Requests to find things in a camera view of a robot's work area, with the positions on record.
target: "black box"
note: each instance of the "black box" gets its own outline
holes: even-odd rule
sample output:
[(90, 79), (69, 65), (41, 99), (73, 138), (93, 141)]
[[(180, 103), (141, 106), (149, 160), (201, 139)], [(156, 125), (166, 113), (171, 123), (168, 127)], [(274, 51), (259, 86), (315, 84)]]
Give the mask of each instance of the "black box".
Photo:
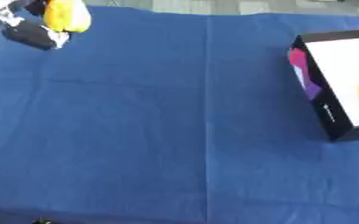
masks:
[(359, 31), (300, 35), (289, 60), (331, 140), (359, 139)]

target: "blue tablecloth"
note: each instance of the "blue tablecloth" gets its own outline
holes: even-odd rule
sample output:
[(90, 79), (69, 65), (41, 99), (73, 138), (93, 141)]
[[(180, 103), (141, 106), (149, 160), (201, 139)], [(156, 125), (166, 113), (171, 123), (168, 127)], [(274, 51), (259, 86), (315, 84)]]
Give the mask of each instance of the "blue tablecloth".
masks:
[(359, 223), (359, 141), (327, 140), (286, 58), (359, 17), (91, 11), (58, 51), (0, 36), (0, 216)]

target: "yellow object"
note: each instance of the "yellow object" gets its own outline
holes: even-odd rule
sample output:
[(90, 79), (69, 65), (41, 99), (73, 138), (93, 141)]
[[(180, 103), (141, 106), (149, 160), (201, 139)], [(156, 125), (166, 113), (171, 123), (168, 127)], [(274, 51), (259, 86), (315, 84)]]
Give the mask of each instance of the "yellow object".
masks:
[(50, 0), (44, 21), (56, 32), (84, 32), (91, 25), (91, 15), (82, 0)]

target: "gray floor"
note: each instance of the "gray floor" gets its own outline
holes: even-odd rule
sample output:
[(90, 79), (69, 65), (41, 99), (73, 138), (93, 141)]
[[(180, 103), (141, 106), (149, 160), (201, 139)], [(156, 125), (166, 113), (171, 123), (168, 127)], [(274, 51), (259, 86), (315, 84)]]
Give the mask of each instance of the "gray floor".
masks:
[(91, 5), (191, 14), (254, 14), (288, 12), (359, 16), (359, 0), (326, 2), (315, 0), (85, 0)]

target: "pink graphic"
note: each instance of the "pink graphic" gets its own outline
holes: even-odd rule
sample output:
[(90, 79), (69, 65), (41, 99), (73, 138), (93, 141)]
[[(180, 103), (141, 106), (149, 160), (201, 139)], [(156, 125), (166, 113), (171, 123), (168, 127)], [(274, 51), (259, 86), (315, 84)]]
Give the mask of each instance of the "pink graphic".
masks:
[(307, 68), (306, 53), (298, 48), (294, 48), (290, 52), (290, 63), (294, 66), (295, 73), (299, 76), (299, 80), (306, 91), (310, 100), (314, 99), (321, 91), (321, 88), (310, 80), (310, 74)]

